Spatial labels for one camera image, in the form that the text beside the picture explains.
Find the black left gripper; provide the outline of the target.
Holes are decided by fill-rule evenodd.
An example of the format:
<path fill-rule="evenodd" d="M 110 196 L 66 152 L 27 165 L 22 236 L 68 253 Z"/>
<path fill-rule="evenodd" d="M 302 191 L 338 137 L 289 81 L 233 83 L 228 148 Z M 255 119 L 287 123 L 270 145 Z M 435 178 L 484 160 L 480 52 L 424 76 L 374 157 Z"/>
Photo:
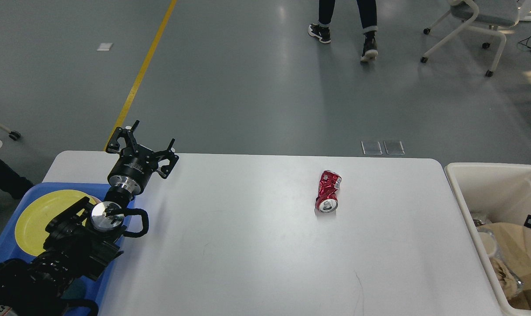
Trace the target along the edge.
<path fill-rule="evenodd" d="M 108 175 L 110 191 L 125 192 L 132 196 L 142 194 L 154 172 L 162 179 L 167 179 L 179 162 L 179 156 L 173 148 L 175 138 L 171 139 L 165 150 L 153 152 L 150 160 L 146 160 L 146 156 L 140 157 L 140 145 L 134 136 L 139 123 L 136 120 L 133 126 L 116 127 L 105 146 L 105 153 L 120 156 Z"/>

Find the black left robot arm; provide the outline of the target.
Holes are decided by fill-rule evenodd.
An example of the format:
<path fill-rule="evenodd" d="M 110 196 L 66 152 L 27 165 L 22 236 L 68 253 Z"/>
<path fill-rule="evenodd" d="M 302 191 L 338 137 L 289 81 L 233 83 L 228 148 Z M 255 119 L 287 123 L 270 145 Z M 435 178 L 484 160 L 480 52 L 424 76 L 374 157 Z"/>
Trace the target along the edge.
<path fill-rule="evenodd" d="M 0 316 L 63 316 L 71 308 L 87 308 L 89 316 L 97 316 L 94 300 L 64 298 L 65 292 L 81 277 L 98 280 L 123 254 L 120 238 L 147 234 L 147 211 L 129 204 L 144 192 L 153 173 L 166 179 L 179 161 L 175 139 L 161 151 L 138 144 L 138 124 L 117 127 L 109 138 L 105 152 L 119 158 L 108 175 L 110 187 L 103 200 L 93 204 L 82 197 L 55 216 L 45 228 L 43 252 L 31 262 L 0 263 Z"/>

